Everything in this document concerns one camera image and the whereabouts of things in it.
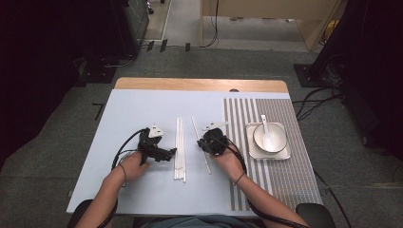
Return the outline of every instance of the table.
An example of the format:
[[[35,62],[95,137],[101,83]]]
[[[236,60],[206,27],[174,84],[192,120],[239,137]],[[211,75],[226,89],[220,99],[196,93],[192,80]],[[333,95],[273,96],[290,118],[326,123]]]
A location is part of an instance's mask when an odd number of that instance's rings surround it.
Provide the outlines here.
[[[200,45],[203,46],[203,17],[216,15],[218,0],[201,0]],[[313,50],[341,0],[220,0],[218,16],[297,19],[308,50]]]
[[[241,92],[228,92],[233,88]],[[265,111],[268,107],[279,113]],[[245,152],[244,125],[258,121],[258,113],[265,113],[268,121],[281,122],[288,129],[293,151],[290,159],[255,161]],[[173,180],[173,161],[149,159],[151,166],[144,176],[121,190],[117,214],[255,217],[244,195],[208,157],[212,174],[207,173],[190,116],[195,118],[198,129],[211,121],[228,121],[223,130],[240,147],[248,175],[290,207],[301,202],[321,203],[284,82],[121,78],[110,94],[67,212],[72,213],[81,201],[95,197],[117,150],[135,131],[156,124],[165,133],[159,147],[173,148],[178,116],[183,117],[184,124],[186,183]]]

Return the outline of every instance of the wristband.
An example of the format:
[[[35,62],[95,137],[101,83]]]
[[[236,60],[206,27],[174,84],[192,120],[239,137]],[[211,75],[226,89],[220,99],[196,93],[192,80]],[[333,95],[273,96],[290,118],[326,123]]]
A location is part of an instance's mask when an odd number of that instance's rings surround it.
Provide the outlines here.
[[[234,182],[234,186],[237,185],[237,183],[240,181],[240,179],[243,177],[243,175],[245,175],[245,173],[242,173],[242,175],[240,175],[240,177],[237,179],[237,181]]]
[[[120,163],[119,163],[119,166],[122,167],[122,170],[124,171],[124,174],[125,174],[125,169],[124,169],[124,167],[123,167]],[[126,176],[126,174],[125,174],[125,184],[122,185],[122,187],[125,188],[126,186],[127,186],[127,176]]]

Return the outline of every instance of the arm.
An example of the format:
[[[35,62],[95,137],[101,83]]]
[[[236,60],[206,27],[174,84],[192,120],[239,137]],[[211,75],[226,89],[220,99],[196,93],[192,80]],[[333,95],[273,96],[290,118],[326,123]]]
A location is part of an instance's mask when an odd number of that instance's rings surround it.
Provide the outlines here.
[[[237,148],[234,145],[230,146],[233,150],[237,151]],[[242,176],[243,170],[240,161],[230,150],[226,149],[220,156],[212,155],[212,159],[219,165],[222,171],[228,175],[232,182],[238,181],[238,188],[258,210],[267,215],[288,219],[308,226],[308,224],[295,211],[270,195],[268,192],[261,189],[260,186],[255,184],[248,176]],[[267,227],[288,227],[267,219],[263,219],[263,223]]]
[[[122,185],[126,181],[136,180],[149,167],[148,163],[140,165],[141,160],[141,153],[131,154],[104,178],[97,196],[88,206],[76,227],[97,227],[104,222],[115,206]]]

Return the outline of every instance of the white bowl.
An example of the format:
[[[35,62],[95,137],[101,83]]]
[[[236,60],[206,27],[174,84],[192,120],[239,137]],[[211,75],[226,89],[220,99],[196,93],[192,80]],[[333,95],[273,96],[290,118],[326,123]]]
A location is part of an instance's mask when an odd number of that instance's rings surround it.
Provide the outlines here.
[[[278,153],[287,145],[287,135],[285,134],[285,131],[275,123],[267,123],[267,127],[269,128],[270,138],[275,144],[275,148],[272,151],[266,150],[263,146],[263,124],[260,124],[255,128],[255,131],[253,133],[253,140],[260,149],[269,153]]]

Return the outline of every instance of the striped mat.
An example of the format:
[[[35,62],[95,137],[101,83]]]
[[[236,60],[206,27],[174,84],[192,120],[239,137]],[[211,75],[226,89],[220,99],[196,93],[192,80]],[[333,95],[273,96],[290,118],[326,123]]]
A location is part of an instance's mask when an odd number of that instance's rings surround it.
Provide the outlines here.
[[[317,181],[289,99],[224,99],[223,111],[228,139],[236,144],[245,158],[248,176],[261,188],[291,208],[302,202],[322,204]],[[291,157],[288,160],[255,160],[248,154],[246,126],[267,121],[281,123],[287,132]],[[245,196],[237,186],[230,186],[231,210],[250,211]]]

